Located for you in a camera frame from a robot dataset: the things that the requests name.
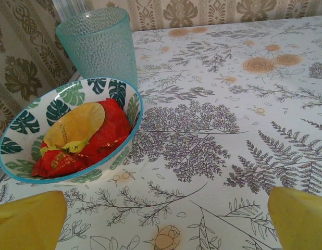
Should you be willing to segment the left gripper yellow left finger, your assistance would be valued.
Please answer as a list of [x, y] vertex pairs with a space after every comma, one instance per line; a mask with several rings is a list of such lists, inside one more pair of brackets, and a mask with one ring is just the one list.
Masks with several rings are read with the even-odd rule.
[[66, 215], [62, 191], [0, 205], [0, 249], [55, 249]]

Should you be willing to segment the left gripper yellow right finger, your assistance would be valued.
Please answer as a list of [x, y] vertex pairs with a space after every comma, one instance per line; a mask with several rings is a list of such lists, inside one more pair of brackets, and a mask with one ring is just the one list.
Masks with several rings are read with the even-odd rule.
[[283, 249], [322, 249], [322, 196], [274, 187], [268, 211]]

